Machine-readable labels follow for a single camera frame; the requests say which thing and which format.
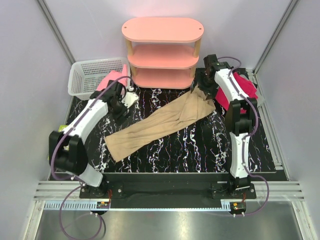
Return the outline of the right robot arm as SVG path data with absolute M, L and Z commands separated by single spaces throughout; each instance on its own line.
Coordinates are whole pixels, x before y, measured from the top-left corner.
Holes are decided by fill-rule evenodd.
M 257 100 L 250 98 L 234 77 L 234 68 L 219 61 L 216 54 L 204 59 L 205 71 L 199 81 L 200 88 L 211 98 L 221 90 L 228 102 L 225 128 L 231 139 L 231 164 L 227 192 L 239 198 L 251 185 L 249 174 L 249 141 L 258 128 Z

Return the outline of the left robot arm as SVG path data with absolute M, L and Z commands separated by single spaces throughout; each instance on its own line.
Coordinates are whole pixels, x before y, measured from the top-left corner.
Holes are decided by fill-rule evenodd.
M 90 192 L 97 198 L 108 193 L 108 186 L 103 182 L 103 174 L 89 164 L 85 143 L 102 118 L 111 114 L 117 122 L 122 122 L 138 100 L 121 82 L 123 79 L 127 80 L 128 76 L 108 80 L 103 88 L 97 88 L 80 114 L 62 131 L 52 131 L 48 138 L 53 178 L 58 181 L 74 178 L 89 185 Z

